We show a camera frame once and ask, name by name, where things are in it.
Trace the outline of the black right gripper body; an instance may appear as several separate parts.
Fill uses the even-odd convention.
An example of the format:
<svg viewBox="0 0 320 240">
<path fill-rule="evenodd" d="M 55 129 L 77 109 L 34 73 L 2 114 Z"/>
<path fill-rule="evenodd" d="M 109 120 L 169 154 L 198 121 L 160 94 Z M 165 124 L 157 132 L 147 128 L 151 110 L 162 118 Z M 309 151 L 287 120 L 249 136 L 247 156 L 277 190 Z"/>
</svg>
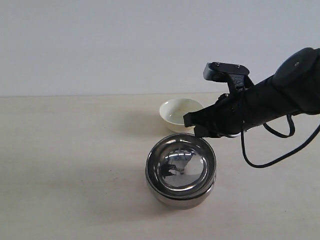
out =
<svg viewBox="0 0 320 240">
<path fill-rule="evenodd" d="M 247 75 L 223 74 L 215 81 L 229 88 L 229 96 L 214 104 L 215 137 L 231 138 L 300 110 L 295 80 L 270 76 L 254 85 Z"/>
</svg>

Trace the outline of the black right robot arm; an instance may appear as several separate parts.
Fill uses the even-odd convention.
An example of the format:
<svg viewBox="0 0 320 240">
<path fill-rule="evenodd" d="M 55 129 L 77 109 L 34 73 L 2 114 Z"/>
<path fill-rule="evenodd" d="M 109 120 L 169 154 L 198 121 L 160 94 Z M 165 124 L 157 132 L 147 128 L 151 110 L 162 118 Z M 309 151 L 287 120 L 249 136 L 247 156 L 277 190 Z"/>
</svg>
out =
<svg viewBox="0 0 320 240">
<path fill-rule="evenodd" d="M 226 83 L 228 93 L 201 110 L 183 116 L 185 127 L 199 137 L 235 137 L 286 115 L 320 112 L 320 50 L 303 48 L 290 56 L 275 74 L 254 84 L 240 64 L 209 62 L 207 81 Z"/>
</svg>

